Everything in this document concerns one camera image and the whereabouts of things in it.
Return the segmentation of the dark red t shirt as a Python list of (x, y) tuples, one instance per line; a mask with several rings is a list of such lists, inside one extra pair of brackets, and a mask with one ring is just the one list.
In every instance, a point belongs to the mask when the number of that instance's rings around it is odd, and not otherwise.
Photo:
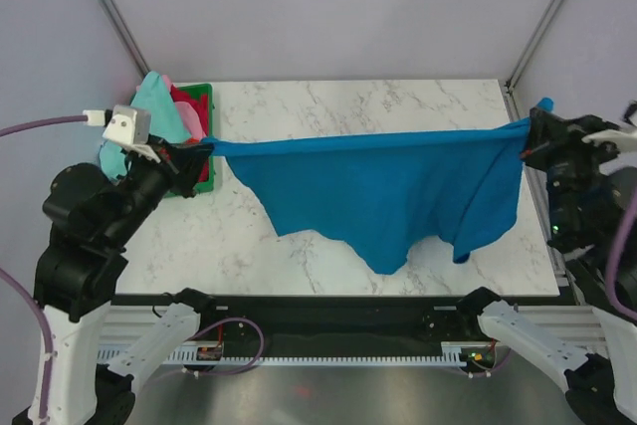
[(170, 95), (189, 134), (186, 142), (195, 143), (206, 137), (209, 133), (208, 96), (204, 94), (197, 99), (176, 86), (170, 87)]

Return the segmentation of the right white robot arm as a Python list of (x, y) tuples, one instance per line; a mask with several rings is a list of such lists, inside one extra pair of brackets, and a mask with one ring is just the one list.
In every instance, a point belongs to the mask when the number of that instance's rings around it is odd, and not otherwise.
[(521, 160), (546, 177), (548, 245), (577, 256), (565, 266), (599, 321), (606, 355), (543, 330), (487, 288), (458, 303), (456, 327), (470, 339), (502, 343), (547, 376), (585, 424), (636, 421), (636, 169), (601, 165), (636, 149), (636, 105), (623, 122), (565, 119), (542, 100), (530, 111)]

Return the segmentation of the blue t shirt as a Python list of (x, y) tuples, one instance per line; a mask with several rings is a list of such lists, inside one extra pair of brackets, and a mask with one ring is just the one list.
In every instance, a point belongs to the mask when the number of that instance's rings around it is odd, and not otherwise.
[(391, 275), (417, 242), (437, 237), (463, 263), (517, 221), (523, 118), (493, 129), (212, 140), (280, 236), (315, 231)]

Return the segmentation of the teal t shirt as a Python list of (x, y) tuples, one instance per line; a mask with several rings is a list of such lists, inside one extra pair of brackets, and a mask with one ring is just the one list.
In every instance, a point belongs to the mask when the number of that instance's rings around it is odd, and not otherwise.
[[(170, 143), (185, 142), (191, 134), (185, 127), (174, 105), (169, 87), (157, 72), (150, 72), (130, 102), (130, 105), (150, 112), (152, 135), (162, 137)], [(105, 141), (100, 149), (99, 161), (102, 172), (112, 180), (126, 174), (124, 154), (119, 146)]]

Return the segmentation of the left aluminium frame post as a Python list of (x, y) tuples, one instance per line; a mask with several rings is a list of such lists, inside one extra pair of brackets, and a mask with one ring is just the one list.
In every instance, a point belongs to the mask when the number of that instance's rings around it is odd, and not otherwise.
[(121, 41), (136, 71), (142, 79), (151, 71), (151, 68), (142, 54), (141, 49), (134, 38), (132, 31), (128, 27), (115, 0), (98, 0), (98, 3), (105, 12), (111, 26)]

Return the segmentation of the right aluminium frame post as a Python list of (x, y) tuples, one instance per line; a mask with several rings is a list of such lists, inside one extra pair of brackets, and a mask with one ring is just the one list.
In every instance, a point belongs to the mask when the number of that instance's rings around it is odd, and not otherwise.
[(513, 94), (513, 91), (515, 90), (526, 70), (528, 69), (534, 54), (541, 45), (552, 24), (556, 20), (565, 2), (566, 0), (549, 0), (547, 5), (543, 9), (538, 22), (531, 32), (530, 38), (526, 42), (522, 53), (520, 54), (513, 67), (512, 72), (504, 81), (505, 90), (509, 95)]

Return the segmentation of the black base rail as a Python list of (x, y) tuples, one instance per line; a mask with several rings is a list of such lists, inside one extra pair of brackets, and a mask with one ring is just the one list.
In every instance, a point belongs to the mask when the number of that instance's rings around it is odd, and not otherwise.
[[(480, 331), (473, 315), (458, 308), (461, 299), (373, 297), (218, 297), (205, 310), (200, 330), (229, 318), (249, 324), (226, 322), (205, 332), (203, 338), (220, 337), (224, 349), (254, 357), (265, 354), (328, 356), (363, 354), (437, 353), (444, 342), (435, 342), (416, 320), (437, 307), (451, 308), (470, 332)], [(494, 341), (484, 334), (486, 342)]]

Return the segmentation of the aluminium frame post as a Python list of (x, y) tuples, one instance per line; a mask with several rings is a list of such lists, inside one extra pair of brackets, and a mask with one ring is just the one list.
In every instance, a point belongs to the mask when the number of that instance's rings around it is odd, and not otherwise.
[(543, 9), (538, 22), (531, 32), (530, 38), (526, 42), (522, 53), (520, 54), (513, 67), (512, 72), (504, 81), (505, 90), (509, 95), (513, 94), (513, 91), (515, 90), (526, 70), (528, 69), (534, 54), (541, 45), (552, 24), (556, 20), (565, 2), (566, 0), (549, 0), (547, 5)]
[(98, 3), (105, 12), (111, 26), (121, 41), (136, 71), (142, 79), (151, 71), (151, 68), (142, 54), (141, 49), (134, 38), (132, 31), (128, 27), (115, 0), (98, 0)]

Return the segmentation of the pink t shirt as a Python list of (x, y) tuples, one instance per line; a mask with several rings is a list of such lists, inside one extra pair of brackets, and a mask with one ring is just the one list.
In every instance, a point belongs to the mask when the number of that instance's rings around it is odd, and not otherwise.
[(185, 88), (176, 87), (166, 76), (161, 76), (169, 89), (179, 116), (190, 134), (189, 142), (199, 141), (209, 133), (210, 88), (195, 85)]

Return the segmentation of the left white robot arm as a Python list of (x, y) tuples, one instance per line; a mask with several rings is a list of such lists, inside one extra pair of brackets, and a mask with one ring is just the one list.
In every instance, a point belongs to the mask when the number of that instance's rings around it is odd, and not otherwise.
[(102, 329), (128, 261), (126, 243), (167, 193), (191, 198), (211, 143), (171, 144), (127, 154), (128, 171), (111, 182), (79, 163), (53, 180), (43, 212), (52, 223), (34, 292), (26, 297), (42, 330), (38, 390), (15, 424), (122, 424), (137, 394), (168, 355), (191, 336), (218, 327), (214, 299), (186, 288), (123, 355), (98, 362)]

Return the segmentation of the aluminium front rail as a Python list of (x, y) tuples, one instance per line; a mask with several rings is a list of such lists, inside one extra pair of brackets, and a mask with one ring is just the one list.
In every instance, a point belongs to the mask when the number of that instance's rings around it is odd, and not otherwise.
[[(604, 343), (601, 325), (588, 307), (524, 306), (519, 314), (566, 341), (576, 342), (583, 347), (594, 348)], [(106, 317), (99, 345), (131, 345), (149, 332), (160, 314), (141, 306), (114, 306)], [(460, 324), (459, 316), (451, 308), (437, 307), (416, 320), (423, 331), (435, 342), (486, 342), (480, 331), (470, 332)]]

